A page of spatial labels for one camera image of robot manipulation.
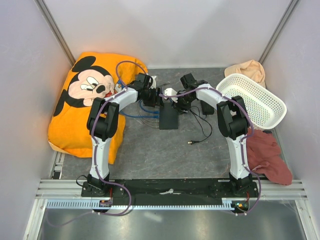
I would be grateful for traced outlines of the black network switch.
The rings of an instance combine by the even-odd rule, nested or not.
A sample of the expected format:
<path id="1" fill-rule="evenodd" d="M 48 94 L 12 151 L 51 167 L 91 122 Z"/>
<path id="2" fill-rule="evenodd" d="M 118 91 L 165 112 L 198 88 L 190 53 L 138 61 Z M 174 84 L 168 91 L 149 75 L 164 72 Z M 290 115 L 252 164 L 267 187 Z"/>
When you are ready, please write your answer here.
<path id="1" fill-rule="evenodd" d="M 179 113 L 171 102 L 164 102 L 159 108 L 159 129 L 177 130 L 179 128 Z"/>

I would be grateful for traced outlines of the black power adapter brick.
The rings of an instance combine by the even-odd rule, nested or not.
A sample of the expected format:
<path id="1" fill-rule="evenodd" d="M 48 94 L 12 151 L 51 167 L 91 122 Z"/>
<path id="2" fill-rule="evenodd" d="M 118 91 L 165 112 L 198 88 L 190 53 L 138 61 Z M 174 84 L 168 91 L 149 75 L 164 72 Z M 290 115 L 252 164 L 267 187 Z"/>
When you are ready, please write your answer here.
<path id="1" fill-rule="evenodd" d="M 202 114 L 204 116 L 213 115 L 215 113 L 215 109 L 205 101 L 201 100 L 200 105 L 201 105 Z"/>

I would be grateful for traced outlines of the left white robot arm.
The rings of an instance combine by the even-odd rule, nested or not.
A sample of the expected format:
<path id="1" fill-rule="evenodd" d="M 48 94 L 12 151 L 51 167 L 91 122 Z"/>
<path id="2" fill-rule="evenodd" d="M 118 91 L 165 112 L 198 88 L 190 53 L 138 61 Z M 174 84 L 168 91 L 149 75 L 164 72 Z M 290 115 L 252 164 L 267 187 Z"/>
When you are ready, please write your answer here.
<path id="1" fill-rule="evenodd" d="M 160 93 L 161 88 L 157 87 L 154 76 L 139 73 L 133 82 L 118 93 L 94 99 L 86 124 L 92 141 L 92 161 L 87 182 L 99 197 L 106 196 L 110 191 L 109 151 L 118 129 L 119 112 L 139 100 L 151 107 L 159 106 Z"/>

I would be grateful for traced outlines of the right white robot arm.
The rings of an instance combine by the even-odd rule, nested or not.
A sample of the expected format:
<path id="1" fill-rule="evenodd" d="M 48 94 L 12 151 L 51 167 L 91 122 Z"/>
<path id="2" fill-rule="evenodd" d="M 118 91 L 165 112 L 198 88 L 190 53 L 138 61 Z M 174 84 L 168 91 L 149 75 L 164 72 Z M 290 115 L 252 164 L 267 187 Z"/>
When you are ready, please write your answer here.
<path id="1" fill-rule="evenodd" d="M 195 80 L 191 73 L 181 77 L 180 81 L 183 93 L 167 88 L 164 94 L 180 108 L 189 107 L 191 102 L 199 100 L 216 110 L 218 129 L 227 140 L 230 155 L 229 191 L 235 197 L 242 196 L 252 182 L 246 150 L 252 122 L 243 98 L 226 96 L 208 82 Z"/>

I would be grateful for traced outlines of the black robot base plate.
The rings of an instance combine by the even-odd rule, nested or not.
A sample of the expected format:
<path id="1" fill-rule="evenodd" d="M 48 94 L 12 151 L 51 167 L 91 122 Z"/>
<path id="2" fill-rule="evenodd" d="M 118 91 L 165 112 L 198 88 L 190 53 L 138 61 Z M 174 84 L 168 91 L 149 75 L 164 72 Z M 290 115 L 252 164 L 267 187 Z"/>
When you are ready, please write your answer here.
<path id="1" fill-rule="evenodd" d="M 115 179 L 116 185 L 98 189 L 83 183 L 81 196 L 91 198 L 111 197 L 113 201 L 127 205 L 138 203 L 200 203 L 218 204 L 223 198 L 256 198 L 256 182 L 237 189 L 226 178 L 176 178 L 176 179 Z"/>

